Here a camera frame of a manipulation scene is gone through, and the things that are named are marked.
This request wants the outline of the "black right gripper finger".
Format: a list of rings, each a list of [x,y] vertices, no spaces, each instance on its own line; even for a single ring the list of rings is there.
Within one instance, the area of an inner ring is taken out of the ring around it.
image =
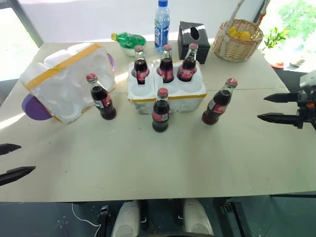
[[[271,123],[293,125],[298,129],[303,128],[303,122],[300,121],[297,115],[285,115],[282,113],[266,113],[258,115],[257,118]]]
[[[274,103],[297,102],[297,99],[298,93],[275,93],[264,98],[264,100]]]

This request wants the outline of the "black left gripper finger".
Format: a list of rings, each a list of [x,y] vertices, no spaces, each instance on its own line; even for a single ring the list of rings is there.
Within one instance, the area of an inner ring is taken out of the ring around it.
[[[35,168],[35,166],[23,166],[8,170],[6,173],[0,175],[0,186],[19,180],[31,173]]]
[[[13,152],[17,149],[20,149],[21,146],[20,145],[16,145],[16,144],[9,144],[9,143],[5,143],[5,144],[0,144],[0,155],[5,155],[8,154],[10,152]]]

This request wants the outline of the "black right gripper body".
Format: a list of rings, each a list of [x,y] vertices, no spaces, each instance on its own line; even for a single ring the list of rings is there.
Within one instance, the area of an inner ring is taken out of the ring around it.
[[[299,118],[303,122],[315,122],[316,121],[316,89],[312,88],[309,93],[299,91],[298,101]]]

